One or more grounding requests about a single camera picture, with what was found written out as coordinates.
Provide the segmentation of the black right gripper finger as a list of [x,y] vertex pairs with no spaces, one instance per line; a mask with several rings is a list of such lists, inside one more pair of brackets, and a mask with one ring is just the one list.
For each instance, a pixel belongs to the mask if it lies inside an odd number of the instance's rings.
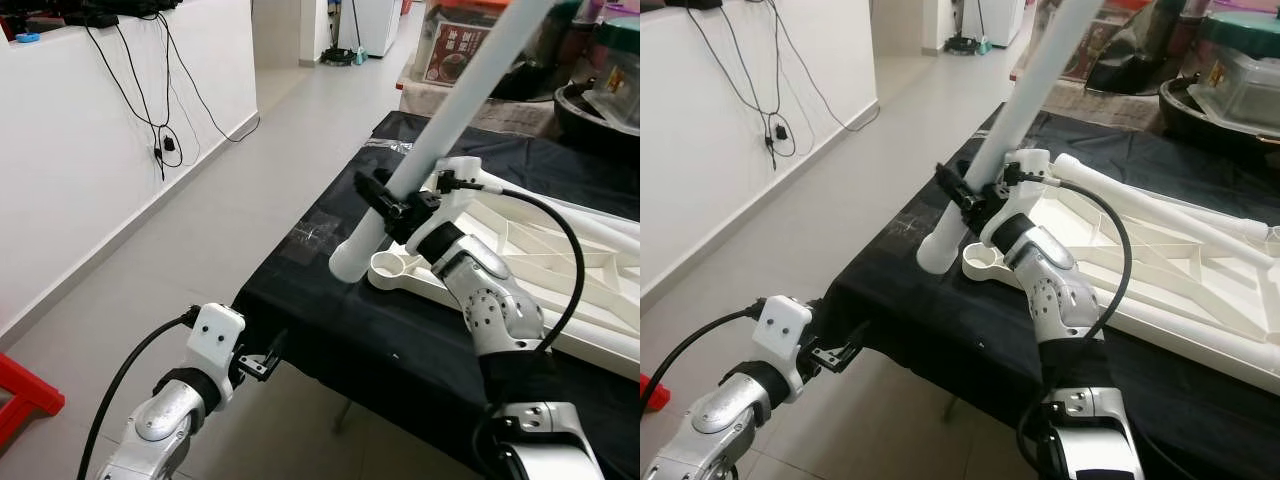
[[387,188],[392,172],[376,168],[371,173],[356,172],[353,183],[360,198],[380,216],[401,216],[403,204]]
[[943,191],[947,198],[959,209],[974,209],[977,195],[966,184],[964,178],[946,164],[934,165],[934,183]]

